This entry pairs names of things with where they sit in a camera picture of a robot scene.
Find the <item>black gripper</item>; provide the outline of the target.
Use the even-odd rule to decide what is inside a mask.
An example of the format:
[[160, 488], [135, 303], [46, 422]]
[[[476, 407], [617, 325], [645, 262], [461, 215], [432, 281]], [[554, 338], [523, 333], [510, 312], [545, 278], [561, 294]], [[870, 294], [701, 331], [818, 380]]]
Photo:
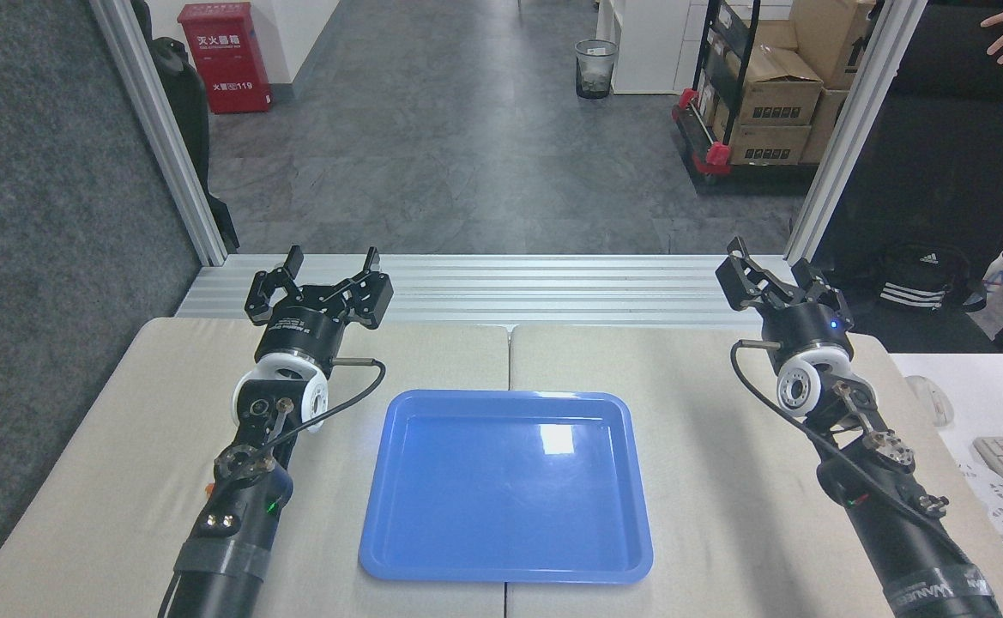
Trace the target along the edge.
[[717, 266], [716, 279], [734, 312], [753, 309], [764, 314], [764, 340], [779, 344], [768, 353], [773, 368], [818, 347], [841, 348], [850, 359], [854, 357], [848, 331], [855, 327], [855, 320], [845, 294], [806, 258], [790, 270], [806, 295], [806, 304], [798, 305], [798, 288], [764, 269], [749, 254], [744, 240], [734, 236], [726, 246], [725, 261]]
[[252, 324], [265, 327], [255, 361], [284, 353], [331, 368], [347, 324], [378, 329], [394, 298], [394, 284], [379, 269], [378, 247], [369, 247], [359, 273], [331, 286], [319, 286], [319, 310], [305, 308], [304, 292], [296, 284], [304, 259], [301, 246], [293, 245], [281, 266], [258, 271], [251, 281], [244, 312]]

